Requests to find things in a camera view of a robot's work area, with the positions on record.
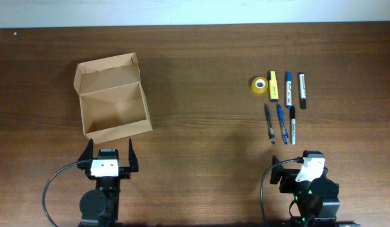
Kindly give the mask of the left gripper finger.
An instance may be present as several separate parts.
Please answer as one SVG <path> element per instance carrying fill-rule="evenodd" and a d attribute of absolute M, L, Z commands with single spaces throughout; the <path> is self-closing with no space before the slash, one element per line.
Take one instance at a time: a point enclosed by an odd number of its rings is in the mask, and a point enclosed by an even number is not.
<path fill-rule="evenodd" d="M 89 170 L 93 158 L 93 139 L 89 139 L 85 150 L 78 158 L 77 168 L 80 170 Z"/>
<path fill-rule="evenodd" d="M 129 139 L 129 146 L 128 146 L 128 162 L 129 162 L 129 169 L 130 172 L 139 172 L 139 163 L 138 159 L 136 157 L 136 153 L 133 149 L 132 139 Z"/>

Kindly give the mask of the black gel pen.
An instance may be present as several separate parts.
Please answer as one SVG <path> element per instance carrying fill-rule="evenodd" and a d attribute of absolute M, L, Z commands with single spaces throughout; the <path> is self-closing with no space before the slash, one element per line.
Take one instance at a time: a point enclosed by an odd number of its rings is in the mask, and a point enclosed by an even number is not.
<path fill-rule="evenodd" d="M 269 139 L 270 139 L 272 144 L 275 144 L 276 143 L 276 139 L 275 139 L 275 133 L 274 133 L 273 125 L 272 125 L 272 121 L 271 121 L 270 109 L 269 109 L 268 104 L 266 104 L 266 103 L 264 104 L 264 107 L 265 107 L 265 113 L 266 113 L 266 120 L 267 120 L 267 123 L 268 123 Z"/>

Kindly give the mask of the cardboard box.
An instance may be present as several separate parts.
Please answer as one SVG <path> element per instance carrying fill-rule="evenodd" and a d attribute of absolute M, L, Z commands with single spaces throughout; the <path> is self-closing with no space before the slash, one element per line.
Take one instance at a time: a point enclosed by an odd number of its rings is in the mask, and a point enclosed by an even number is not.
<path fill-rule="evenodd" d="M 104 143 L 153 130 L 136 53 L 76 66 L 83 134 Z"/>

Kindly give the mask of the yellow highlighter marker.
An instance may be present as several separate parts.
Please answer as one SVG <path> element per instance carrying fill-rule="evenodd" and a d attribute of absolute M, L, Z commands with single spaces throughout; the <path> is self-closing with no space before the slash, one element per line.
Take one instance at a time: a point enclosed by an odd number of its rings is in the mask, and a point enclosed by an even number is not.
<path fill-rule="evenodd" d="M 269 82 L 269 96 L 270 96 L 270 100 L 273 103 L 277 103 L 279 101 L 278 83 L 277 83 L 277 80 L 276 80 L 276 73 L 274 71 L 270 71 L 268 73 L 268 82 Z"/>

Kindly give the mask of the yellow tape roll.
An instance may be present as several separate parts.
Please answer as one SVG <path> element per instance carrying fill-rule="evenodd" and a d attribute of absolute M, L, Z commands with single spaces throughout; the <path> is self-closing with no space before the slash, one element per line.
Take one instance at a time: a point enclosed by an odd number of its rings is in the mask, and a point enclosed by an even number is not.
<path fill-rule="evenodd" d="M 256 77 L 251 83 L 251 90 L 255 93 L 265 93 L 268 89 L 269 83 L 265 77 Z"/>

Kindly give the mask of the blue whiteboard marker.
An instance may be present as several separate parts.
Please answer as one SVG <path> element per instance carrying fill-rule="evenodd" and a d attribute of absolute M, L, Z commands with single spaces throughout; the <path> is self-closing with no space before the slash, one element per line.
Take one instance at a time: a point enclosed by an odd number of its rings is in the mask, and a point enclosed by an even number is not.
<path fill-rule="evenodd" d="M 288 109 L 292 107 L 292 74 L 290 71 L 286 72 L 286 106 Z"/>

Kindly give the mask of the black whiteboard marker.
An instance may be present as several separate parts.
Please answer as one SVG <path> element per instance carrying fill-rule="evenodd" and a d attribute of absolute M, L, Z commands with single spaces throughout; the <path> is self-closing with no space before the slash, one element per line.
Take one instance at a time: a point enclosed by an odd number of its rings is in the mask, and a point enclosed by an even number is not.
<path fill-rule="evenodd" d="M 305 110 L 307 108 L 307 96 L 306 96 L 305 74 L 304 73 L 299 74 L 299 85 L 300 85 L 301 108 Z"/>

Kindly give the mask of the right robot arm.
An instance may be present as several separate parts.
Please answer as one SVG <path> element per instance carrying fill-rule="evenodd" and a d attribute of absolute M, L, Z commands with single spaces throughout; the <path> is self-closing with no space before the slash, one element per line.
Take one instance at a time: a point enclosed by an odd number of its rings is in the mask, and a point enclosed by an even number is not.
<path fill-rule="evenodd" d="M 305 150 L 301 157 L 280 161 L 272 157 L 271 184 L 282 194 L 292 194 L 300 216 L 290 216 L 290 226 L 334 226 L 340 207 L 340 186 L 327 177 L 324 155 Z"/>

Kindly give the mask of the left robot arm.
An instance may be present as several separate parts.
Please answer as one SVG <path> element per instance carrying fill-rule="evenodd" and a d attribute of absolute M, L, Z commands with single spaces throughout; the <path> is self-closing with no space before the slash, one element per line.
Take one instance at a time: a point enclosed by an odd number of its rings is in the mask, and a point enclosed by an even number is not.
<path fill-rule="evenodd" d="M 119 219 L 119 194 L 121 180 L 131 178 L 139 171 L 139 164 L 132 141 L 128 145 L 128 166 L 119 165 L 119 151 L 114 148 L 100 149 L 93 157 L 93 139 L 78 159 L 77 167 L 85 172 L 89 180 L 96 181 L 93 190 L 86 192 L 80 200 L 80 226 L 122 226 Z"/>

